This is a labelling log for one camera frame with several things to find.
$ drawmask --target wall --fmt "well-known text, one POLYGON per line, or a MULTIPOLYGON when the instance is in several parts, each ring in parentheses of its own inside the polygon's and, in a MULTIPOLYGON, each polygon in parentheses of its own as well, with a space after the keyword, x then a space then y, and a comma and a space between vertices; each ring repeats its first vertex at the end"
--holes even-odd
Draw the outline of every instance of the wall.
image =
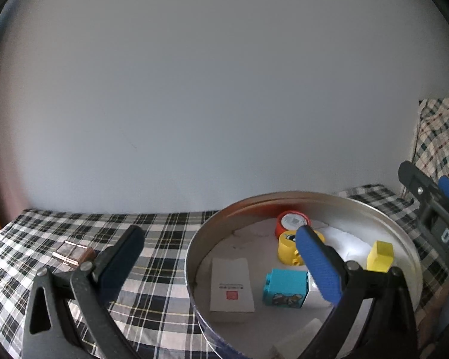
POLYGON ((449 27, 430 0, 13 0, 0 217, 398 190, 418 100, 436 96, 449 27))

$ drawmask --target checkered tablecloth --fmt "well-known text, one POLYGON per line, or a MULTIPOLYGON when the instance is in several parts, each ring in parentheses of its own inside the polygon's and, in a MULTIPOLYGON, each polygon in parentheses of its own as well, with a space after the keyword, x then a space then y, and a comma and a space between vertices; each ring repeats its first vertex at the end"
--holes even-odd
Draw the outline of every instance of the checkered tablecloth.
MULTIPOLYGON (((447 279, 437 255, 415 230, 417 206, 382 185, 366 185, 340 193, 376 207, 394 219, 415 242, 422 260, 424 290, 419 314, 447 279)), ((207 347, 190 308, 184 279, 186 250, 193 234, 213 212, 105 215, 25 210, 0 231, 0 342, 14 357, 22 351, 25 308, 32 279, 42 266, 65 267, 51 252, 65 239, 98 251, 114 244, 130 224, 145 232, 139 260, 109 311, 142 358, 217 357, 207 347)), ((85 346, 100 356, 93 338, 71 304, 85 346)))

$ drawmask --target white label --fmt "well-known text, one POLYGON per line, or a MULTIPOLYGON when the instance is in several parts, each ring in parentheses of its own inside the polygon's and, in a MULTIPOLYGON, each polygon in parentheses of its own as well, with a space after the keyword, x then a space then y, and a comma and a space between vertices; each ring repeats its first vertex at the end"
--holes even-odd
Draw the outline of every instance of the white label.
POLYGON ((297 213, 285 214, 281 219, 281 225, 286 231, 295 231, 305 224, 307 224, 306 219, 297 213))

